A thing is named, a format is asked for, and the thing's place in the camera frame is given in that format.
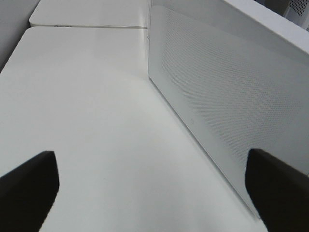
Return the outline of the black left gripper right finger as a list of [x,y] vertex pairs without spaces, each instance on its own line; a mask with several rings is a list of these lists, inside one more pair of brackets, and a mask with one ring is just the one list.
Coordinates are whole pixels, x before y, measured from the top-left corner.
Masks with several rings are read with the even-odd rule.
[[258,148],[248,153],[245,187],[269,232],[309,230],[309,178]]

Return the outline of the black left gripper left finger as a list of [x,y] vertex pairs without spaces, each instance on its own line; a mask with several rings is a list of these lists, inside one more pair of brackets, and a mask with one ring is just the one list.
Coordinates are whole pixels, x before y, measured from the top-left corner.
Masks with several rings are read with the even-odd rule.
[[59,191],[54,151],[43,151],[0,178],[0,230],[38,232]]

